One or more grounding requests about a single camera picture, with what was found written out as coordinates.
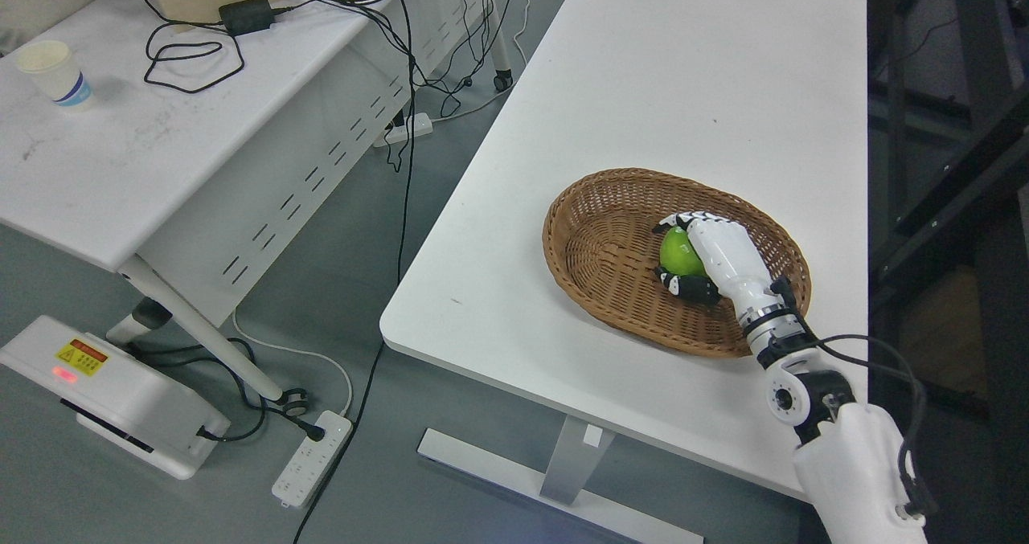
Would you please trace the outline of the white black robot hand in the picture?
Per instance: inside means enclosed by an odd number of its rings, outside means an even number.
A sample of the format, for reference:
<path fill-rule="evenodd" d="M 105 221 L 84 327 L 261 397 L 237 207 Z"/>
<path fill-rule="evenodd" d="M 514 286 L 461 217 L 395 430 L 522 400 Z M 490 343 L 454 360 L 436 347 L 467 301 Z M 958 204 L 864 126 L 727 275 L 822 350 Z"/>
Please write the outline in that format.
<path fill-rule="evenodd" d="M 769 275 L 756 244 L 746 227 L 722 215 L 708 211 L 676 212 L 658 222 L 654 234 L 683 229 L 697 252 L 707 280 L 728 298 L 736 320 L 746 327 L 773 309 L 784 309 L 781 296 L 773 292 Z"/>

